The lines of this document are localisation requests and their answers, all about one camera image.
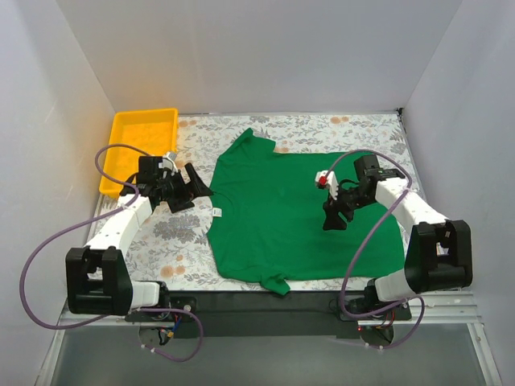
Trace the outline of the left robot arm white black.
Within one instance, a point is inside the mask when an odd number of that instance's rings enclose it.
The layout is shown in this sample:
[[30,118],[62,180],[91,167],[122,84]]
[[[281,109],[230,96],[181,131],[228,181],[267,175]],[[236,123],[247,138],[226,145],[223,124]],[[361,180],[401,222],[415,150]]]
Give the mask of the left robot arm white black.
[[210,195],[211,189],[190,162],[180,170],[171,153],[140,157],[138,171],[122,184],[114,214],[85,246],[68,251],[69,310],[74,314],[126,316],[143,308],[151,320],[165,320],[171,312],[166,285],[131,279],[126,255],[161,203],[176,213],[192,208],[195,199]]

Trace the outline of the green t shirt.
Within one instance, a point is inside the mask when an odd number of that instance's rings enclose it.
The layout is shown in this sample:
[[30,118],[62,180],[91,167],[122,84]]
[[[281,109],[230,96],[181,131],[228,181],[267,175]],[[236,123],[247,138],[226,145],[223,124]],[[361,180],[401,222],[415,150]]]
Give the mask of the green t shirt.
[[207,237],[223,278],[284,295],[290,281],[344,277],[386,209],[374,203],[356,210],[345,230],[323,230],[328,194],[315,186],[315,175],[339,155],[280,154],[274,148],[274,141],[247,129],[217,159],[210,188],[221,215]]

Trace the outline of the yellow plastic tray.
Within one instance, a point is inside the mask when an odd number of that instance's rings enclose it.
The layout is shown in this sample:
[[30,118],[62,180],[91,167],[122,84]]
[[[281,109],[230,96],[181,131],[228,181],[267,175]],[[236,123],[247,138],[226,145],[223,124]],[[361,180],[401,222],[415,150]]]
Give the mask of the yellow plastic tray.
[[107,174],[101,177],[99,192],[117,199],[122,190],[118,181],[125,181],[138,171],[141,156],[176,152],[178,115],[174,108],[116,113],[109,136],[111,147],[98,157]]

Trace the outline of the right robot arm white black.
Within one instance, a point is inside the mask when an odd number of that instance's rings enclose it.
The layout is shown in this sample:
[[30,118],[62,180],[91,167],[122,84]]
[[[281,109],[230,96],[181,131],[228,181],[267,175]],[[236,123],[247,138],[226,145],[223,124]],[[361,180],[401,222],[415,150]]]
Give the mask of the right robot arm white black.
[[380,166],[381,154],[357,150],[356,180],[339,180],[334,166],[315,175],[315,185],[328,192],[323,204],[323,230],[345,230],[354,213],[371,204],[386,212],[358,247],[347,271],[351,273],[379,227],[390,217],[409,237],[401,269],[369,281],[361,298],[348,300],[340,291],[340,309],[354,319],[382,319],[393,308],[420,294],[467,288],[473,279],[472,232],[464,220],[450,220],[412,190],[413,179],[398,163]]

